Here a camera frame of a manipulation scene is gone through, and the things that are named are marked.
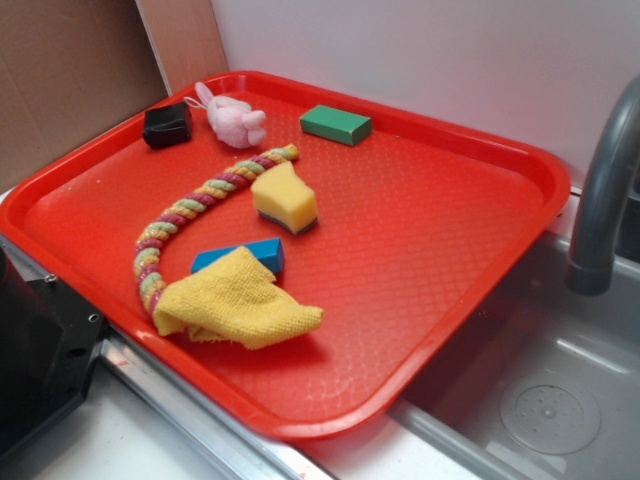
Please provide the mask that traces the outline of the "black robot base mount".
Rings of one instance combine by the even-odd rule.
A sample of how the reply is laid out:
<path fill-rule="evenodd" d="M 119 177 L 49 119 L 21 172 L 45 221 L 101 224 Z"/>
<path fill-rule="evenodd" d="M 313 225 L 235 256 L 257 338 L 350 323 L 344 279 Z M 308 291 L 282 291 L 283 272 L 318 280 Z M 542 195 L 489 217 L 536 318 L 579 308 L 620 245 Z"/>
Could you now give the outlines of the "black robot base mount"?
<path fill-rule="evenodd" d="M 24 279 L 1 254 L 1 459 L 86 399 L 102 312 L 61 279 Z"/>

